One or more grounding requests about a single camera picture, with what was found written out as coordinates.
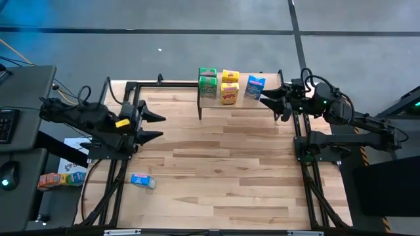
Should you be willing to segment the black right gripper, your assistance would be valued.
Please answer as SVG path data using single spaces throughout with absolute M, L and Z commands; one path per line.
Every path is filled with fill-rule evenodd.
M 278 88 L 262 90 L 261 94 L 269 98 L 268 107 L 274 113 L 281 113 L 281 121 L 288 121 L 294 111 L 301 114 L 305 110 L 308 92 L 310 89 L 305 87 L 302 79 L 292 79 Z

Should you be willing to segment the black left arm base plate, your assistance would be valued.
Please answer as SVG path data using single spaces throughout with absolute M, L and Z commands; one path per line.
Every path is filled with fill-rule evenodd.
M 90 143 L 82 143 L 81 146 L 89 150 L 89 159 L 122 161 L 129 160 L 138 149 L 133 136 L 122 134 L 94 137 Z

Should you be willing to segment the wooden shelf with black legs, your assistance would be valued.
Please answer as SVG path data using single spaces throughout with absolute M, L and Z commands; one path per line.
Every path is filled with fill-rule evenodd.
M 239 93 L 238 99 L 235 104 L 232 105 L 222 105 L 221 104 L 221 83 L 222 83 L 222 72 L 217 73 L 217 96 L 215 99 L 211 98 L 201 98 L 199 85 L 198 85 L 198 99 L 197 99 L 197 106 L 198 106 L 198 115 L 201 116 L 201 110 L 203 108 L 240 108 L 240 109 L 257 109 L 263 108 L 264 105 L 259 102 L 259 100 L 252 100 L 246 98 L 244 96 L 246 84 L 248 81 L 248 77 L 250 75 L 255 75 L 258 77 L 263 77 L 266 79 L 264 89 L 276 89 L 280 87 L 282 84 L 282 76 L 279 73 L 240 73 L 239 78 Z

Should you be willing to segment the blue cereal box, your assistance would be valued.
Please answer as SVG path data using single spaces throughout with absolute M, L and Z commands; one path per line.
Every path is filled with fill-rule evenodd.
M 132 174 L 131 183 L 136 186 L 145 187 L 148 189 L 155 189 L 156 187 L 156 180 L 145 174 Z
M 244 96 L 252 100 L 259 100 L 264 89 L 266 79 L 250 75 L 245 88 Z

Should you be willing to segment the black mat with hazard stripes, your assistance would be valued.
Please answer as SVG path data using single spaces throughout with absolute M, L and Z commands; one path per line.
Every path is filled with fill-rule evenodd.
M 356 185 L 353 178 L 353 170 L 358 167 L 368 167 L 369 159 L 365 147 L 345 146 L 350 150 L 350 154 L 342 158 L 339 167 L 345 187 L 350 216 L 353 226 L 356 229 L 368 231 L 382 231 L 390 233 L 389 221 L 386 217 L 366 216 L 362 212 L 362 206 L 356 191 Z

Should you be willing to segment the black computer mouse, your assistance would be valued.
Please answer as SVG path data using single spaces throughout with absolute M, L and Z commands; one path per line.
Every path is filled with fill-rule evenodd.
M 18 161 L 7 161 L 0 167 L 0 188 L 5 191 L 14 190 L 20 182 L 20 163 Z

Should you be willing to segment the white printed sheet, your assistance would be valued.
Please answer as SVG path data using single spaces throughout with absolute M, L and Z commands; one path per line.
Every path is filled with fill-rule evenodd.
M 81 147 L 80 143 L 85 143 L 85 142 L 88 142 L 89 140 L 90 140 L 89 138 L 65 138 L 64 144 L 66 144 L 67 146 L 70 146 L 71 148 L 77 149 L 83 152 L 84 154 L 88 154 L 89 150 Z M 81 167 L 77 164 L 71 163 L 63 158 L 60 159 L 57 173 L 70 174 L 70 173 L 75 173 L 75 172 L 86 173 L 87 169 L 85 167 Z

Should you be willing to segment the black desk support bar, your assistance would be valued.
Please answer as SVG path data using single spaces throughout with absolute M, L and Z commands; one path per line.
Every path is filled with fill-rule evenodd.
M 44 148 L 50 154 L 63 158 L 73 164 L 77 164 L 84 168 L 88 167 L 87 154 L 70 147 L 63 142 L 59 142 L 57 139 L 45 134 L 44 132 L 39 131 L 37 133 L 34 148 Z

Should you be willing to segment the black aluminium table frame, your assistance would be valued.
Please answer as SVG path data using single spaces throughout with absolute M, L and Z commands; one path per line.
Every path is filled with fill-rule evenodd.
M 136 88 L 165 121 L 144 125 L 163 134 L 133 155 L 126 175 L 149 175 L 157 184 L 124 181 L 102 223 L 116 212 L 120 228 L 168 234 L 310 228 L 293 121 L 275 120 L 255 100 L 224 106 L 202 99 L 192 81 L 139 81 Z

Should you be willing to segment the blue and green box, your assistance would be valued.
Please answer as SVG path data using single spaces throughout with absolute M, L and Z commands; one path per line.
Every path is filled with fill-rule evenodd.
M 74 172 L 67 175 L 67 183 L 69 186 L 82 186 L 86 177 L 85 172 Z

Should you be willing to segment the grey desk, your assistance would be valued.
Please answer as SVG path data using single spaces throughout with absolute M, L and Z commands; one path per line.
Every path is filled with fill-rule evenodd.
M 10 144 L 0 144 L 0 167 L 7 161 L 20 163 L 19 185 L 12 191 L 0 188 L 0 233 L 24 231 L 32 220 L 37 183 L 45 167 L 47 150 L 34 148 L 39 132 L 40 98 L 49 96 L 55 66 L 8 68 L 0 76 L 0 110 L 20 110 Z

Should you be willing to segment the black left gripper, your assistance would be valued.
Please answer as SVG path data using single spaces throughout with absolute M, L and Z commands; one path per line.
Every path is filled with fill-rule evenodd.
M 117 121 L 129 119 L 131 122 L 130 125 L 117 128 L 118 131 L 127 136 L 127 143 L 125 145 L 127 146 L 127 151 L 130 153 L 136 153 L 138 151 L 137 144 L 143 146 L 145 143 L 163 136 L 163 132 L 161 131 L 139 130 L 142 119 L 148 123 L 166 120 L 163 116 L 153 113 L 148 109 L 143 109 L 144 105 L 144 101 L 140 101 L 140 104 L 131 104 L 129 101 L 123 101 L 117 117 Z

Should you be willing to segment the yellow cereal box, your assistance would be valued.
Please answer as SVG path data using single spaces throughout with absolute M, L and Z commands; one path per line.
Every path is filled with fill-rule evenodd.
M 238 99 L 239 89 L 239 83 L 221 83 L 220 103 L 222 105 L 235 104 Z
M 237 83 L 240 78 L 239 71 L 232 71 L 224 69 L 222 71 L 222 82 L 223 83 Z

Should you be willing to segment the silver metal bracket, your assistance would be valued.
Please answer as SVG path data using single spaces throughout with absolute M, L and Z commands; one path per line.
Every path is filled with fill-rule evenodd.
M 322 231 L 289 230 L 287 236 L 325 236 Z
M 139 236 L 141 229 L 110 229 L 105 230 L 103 236 Z

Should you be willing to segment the black metal stand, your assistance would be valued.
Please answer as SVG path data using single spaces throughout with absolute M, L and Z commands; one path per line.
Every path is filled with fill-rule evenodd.
M 401 96 L 395 104 L 378 113 L 376 117 L 390 121 L 404 131 L 409 139 L 402 148 L 392 153 L 367 148 L 367 161 L 377 164 L 420 155 L 420 86 Z

